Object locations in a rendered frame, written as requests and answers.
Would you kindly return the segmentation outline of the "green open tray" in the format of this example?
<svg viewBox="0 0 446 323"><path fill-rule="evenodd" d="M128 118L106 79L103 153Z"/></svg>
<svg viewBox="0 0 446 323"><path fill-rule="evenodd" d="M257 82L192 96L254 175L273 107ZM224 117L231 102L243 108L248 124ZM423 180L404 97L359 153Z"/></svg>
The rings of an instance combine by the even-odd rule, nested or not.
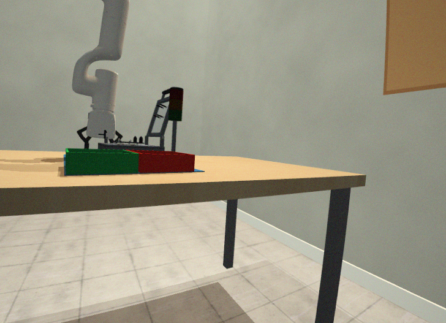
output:
<svg viewBox="0 0 446 323"><path fill-rule="evenodd" d="M138 158L126 150L66 148L66 175L138 173Z"/></svg>

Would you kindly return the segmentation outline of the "red bin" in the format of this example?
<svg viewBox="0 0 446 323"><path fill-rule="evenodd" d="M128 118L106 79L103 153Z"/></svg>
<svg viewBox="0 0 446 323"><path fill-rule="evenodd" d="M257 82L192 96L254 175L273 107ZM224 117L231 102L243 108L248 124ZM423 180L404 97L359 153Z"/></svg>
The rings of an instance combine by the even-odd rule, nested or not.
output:
<svg viewBox="0 0 446 323"><path fill-rule="evenodd" d="M127 150L139 154L138 172L194 172L195 155L174 151Z"/></svg>

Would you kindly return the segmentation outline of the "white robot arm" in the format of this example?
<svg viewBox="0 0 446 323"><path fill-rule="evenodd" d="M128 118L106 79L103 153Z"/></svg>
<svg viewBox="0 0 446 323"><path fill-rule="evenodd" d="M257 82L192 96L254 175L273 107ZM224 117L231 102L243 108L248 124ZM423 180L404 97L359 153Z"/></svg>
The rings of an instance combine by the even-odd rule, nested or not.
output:
<svg viewBox="0 0 446 323"><path fill-rule="evenodd" d="M97 69L88 75L88 67L95 61L116 61L123 52L124 36L129 13L129 0L102 0L104 11L99 44L83 54L75 64L72 89L75 93L92 97L93 110L115 112L118 74L108 69Z"/></svg>

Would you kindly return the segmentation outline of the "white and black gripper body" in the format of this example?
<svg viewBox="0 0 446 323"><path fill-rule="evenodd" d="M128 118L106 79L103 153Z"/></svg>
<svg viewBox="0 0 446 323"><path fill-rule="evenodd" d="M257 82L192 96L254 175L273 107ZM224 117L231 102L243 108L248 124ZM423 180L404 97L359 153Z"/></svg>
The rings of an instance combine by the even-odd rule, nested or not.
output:
<svg viewBox="0 0 446 323"><path fill-rule="evenodd" d="M95 138L104 138L104 130L107 131L108 139L115 138L116 120L115 115L110 112L93 110L90 111L86 135Z"/></svg>

